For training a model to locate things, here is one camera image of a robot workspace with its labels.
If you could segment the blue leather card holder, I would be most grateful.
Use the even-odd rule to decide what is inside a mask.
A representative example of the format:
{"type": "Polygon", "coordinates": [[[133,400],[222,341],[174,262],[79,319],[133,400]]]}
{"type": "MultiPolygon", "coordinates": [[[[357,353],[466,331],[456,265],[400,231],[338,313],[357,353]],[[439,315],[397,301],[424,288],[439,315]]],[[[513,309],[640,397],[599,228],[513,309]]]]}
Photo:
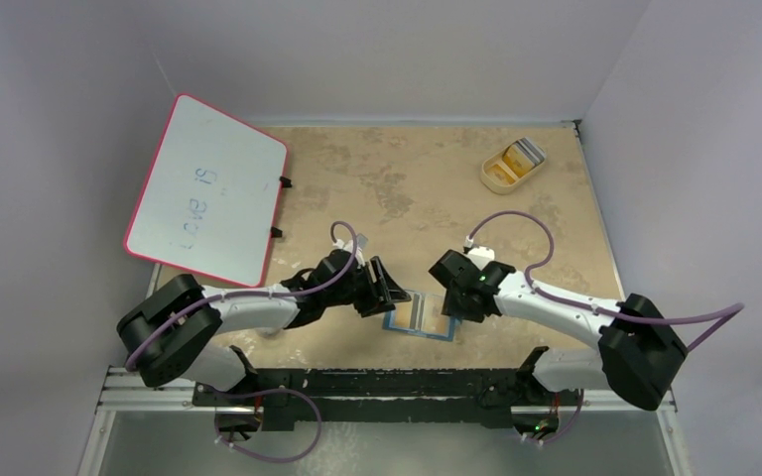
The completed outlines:
{"type": "Polygon", "coordinates": [[[392,314],[392,312],[396,308],[394,310],[388,311],[388,312],[386,312],[384,314],[382,328],[384,330],[386,330],[386,331],[400,332],[400,333],[404,333],[404,334],[408,334],[408,335],[412,335],[412,336],[416,336],[416,337],[421,337],[421,338],[428,338],[428,339],[433,339],[433,340],[438,340],[438,341],[445,341],[445,342],[451,342],[451,341],[453,341],[454,340],[455,332],[457,331],[457,329],[459,328],[459,326],[461,324],[461,320],[459,318],[456,318],[456,317],[448,316],[451,319],[451,321],[452,321],[452,332],[449,334],[449,336],[447,338],[443,338],[443,337],[435,336],[435,335],[430,335],[428,333],[423,332],[421,330],[421,327],[422,327],[422,311],[423,311],[424,299],[425,299],[425,296],[427,296],[427,295],[434,295],[434,294],[426,294],[426,293],[422,293],[422,292],[415,292],[415,291],[412,291],[412,290],[407,290],[407,292],[410,295],[411,294],[419,294],[420,297],[421,297],[419,319],[418,319],[418,323],[416,324],[416,329],[413,330],[413,331],[401,331],[401,330],[392,329],[389,326],[389,320],[390,320],[391,314],[392,314]]]}

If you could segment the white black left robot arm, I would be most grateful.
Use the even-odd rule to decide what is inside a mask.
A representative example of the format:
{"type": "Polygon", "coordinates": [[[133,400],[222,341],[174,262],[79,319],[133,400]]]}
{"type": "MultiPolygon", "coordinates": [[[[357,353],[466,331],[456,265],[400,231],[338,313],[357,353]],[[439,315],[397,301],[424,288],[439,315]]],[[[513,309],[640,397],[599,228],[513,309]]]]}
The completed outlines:
{"type": "Polygon", "coordinates": [[[266,288],[219,289],[191,274],[178,275],[122,317],[116,331],[128,352],[126,369],[146,386],[187,379],[242,406],[255,396],[255,370],[242,350],[218,345],[214,336],[294,329],[339,306],[351,306],[362,317],[384,314],[411,299],[380,258],[363,262],[334,249],[315,267],[266,288]]]}

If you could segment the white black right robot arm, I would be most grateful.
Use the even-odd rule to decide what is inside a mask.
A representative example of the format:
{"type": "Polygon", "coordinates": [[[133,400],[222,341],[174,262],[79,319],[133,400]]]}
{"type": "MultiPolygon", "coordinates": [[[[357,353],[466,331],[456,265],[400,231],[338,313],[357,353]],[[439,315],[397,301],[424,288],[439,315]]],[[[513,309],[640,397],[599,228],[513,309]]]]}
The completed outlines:
{"type": "Polygon", "coordinates": [[[481,322],[488,316],[528,320],[582,343],[533,354],[517,378],[527,402],[563,390],[610,390],[624,402],[656,410],[689,352],[646,297],[590,297],[527,277],[472,252],[446,251],[429,269],[444,288],[443,312],[481,322]]]}

